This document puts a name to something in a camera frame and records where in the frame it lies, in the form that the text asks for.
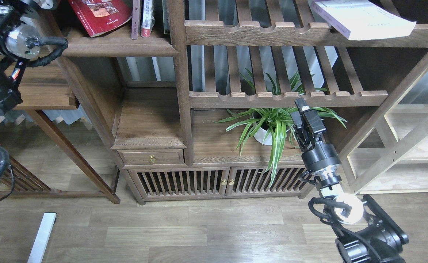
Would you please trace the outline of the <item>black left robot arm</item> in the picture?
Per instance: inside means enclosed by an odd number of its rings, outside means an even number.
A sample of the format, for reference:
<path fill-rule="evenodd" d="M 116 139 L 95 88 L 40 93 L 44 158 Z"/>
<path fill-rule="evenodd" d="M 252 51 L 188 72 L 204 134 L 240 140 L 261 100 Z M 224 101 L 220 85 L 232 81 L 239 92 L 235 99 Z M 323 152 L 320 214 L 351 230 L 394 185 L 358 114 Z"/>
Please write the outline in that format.
<path fill-rule="evenodd" d="M 21 20 L 54 10 L 56 0 L 0 0 L 0 115 L 22 103 L 19 85 L 27 67 L 46 66 L 68 47 L 64 37 L 43 37 Z"/>

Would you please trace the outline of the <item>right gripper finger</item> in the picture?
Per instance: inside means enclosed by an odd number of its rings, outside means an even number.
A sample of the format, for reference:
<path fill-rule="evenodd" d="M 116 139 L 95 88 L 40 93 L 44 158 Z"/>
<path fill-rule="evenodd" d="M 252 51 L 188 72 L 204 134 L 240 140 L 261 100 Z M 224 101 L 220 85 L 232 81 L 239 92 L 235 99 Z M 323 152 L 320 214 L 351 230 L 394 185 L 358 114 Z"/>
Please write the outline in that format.
<path fill-rule="evenodd" d="M 309 105 L 302 97 L 295 100 L 295 105 L 300 113 L 304 113 L 310 110 Z"/>

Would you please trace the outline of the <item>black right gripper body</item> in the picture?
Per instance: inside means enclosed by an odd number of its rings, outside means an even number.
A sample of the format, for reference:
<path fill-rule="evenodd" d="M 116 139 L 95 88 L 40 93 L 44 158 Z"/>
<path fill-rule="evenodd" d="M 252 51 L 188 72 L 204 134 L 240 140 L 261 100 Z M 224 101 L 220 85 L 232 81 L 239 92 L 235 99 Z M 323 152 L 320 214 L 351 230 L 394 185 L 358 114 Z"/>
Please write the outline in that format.
<path fill-rule="evenodd" d="M 295 111 L 291 113 L 291 118 L 306 170 L 311 174 L 335 171 L 341 161 L 334 146 L 326 144 L 322 139 L 326 128 L 317 111 Z"/>

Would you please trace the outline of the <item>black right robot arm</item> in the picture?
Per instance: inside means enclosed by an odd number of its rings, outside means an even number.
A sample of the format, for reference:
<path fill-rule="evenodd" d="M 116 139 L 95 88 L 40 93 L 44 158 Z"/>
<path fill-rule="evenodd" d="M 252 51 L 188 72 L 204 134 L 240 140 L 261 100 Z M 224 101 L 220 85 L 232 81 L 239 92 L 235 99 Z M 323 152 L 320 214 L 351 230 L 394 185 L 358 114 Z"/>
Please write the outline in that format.
<path fill-rule="evenodd" d="M 345 263 L 404 263 L 402 246 L 408 236 L 369 195 L 344 193 L 336 170 L 341 165 L 318 112 L 304 99 L 291 113 L 294 135 L 302 151 L 305 171 L 300 180 L 316 187 L 319 197 L 309 201 L 310 211 L 336 234 L 336 247 Z"/>

